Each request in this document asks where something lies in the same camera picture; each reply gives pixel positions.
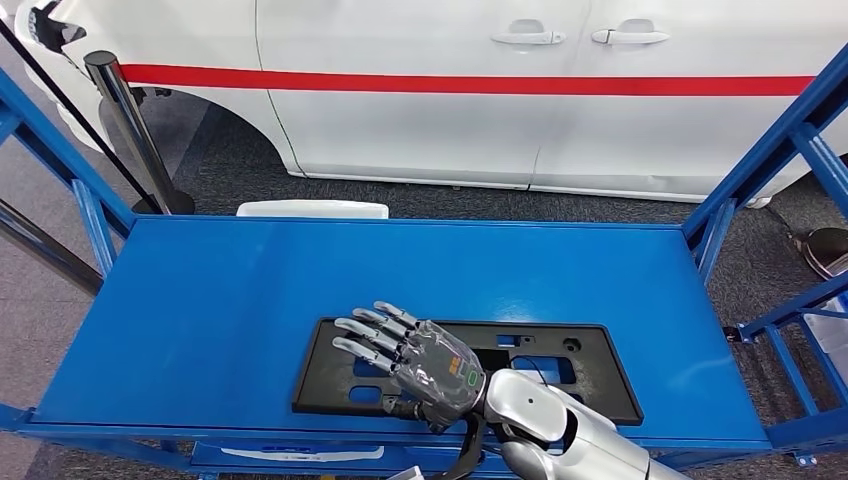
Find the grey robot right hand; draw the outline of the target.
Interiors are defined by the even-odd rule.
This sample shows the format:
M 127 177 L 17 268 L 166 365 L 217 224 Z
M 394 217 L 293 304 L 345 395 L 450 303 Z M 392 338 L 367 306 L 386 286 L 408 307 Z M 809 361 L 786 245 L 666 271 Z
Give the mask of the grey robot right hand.
M 385 301 L 356 308 L 333 321 L 346 332 L 332 345 L 386 373 L 414 398 L 394 416 L 425 422 L 441 433 L 471 412 L 484 395 L 486 373 L 463 341 L 431 320 L 419 319 Z

